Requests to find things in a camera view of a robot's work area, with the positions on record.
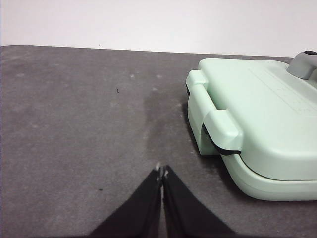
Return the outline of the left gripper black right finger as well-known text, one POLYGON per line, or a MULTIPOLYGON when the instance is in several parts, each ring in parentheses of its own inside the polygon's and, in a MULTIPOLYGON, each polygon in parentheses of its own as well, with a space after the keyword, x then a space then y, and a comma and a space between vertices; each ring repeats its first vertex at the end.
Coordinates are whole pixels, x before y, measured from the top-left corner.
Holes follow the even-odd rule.
POLYGON ((163 201, 169 238, 231 238, 236 233, 201 203, 171 166, 163 169, 163 201))

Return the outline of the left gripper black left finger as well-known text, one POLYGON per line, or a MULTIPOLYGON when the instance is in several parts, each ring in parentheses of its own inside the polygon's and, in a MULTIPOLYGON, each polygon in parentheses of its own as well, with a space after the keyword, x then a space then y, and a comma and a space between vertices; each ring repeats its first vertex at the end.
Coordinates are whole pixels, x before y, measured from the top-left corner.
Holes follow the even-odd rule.
POLYGON ((157 165, 133 194, 91 232, 94 238, 157 238, 161 211, 161 167, 157 165))

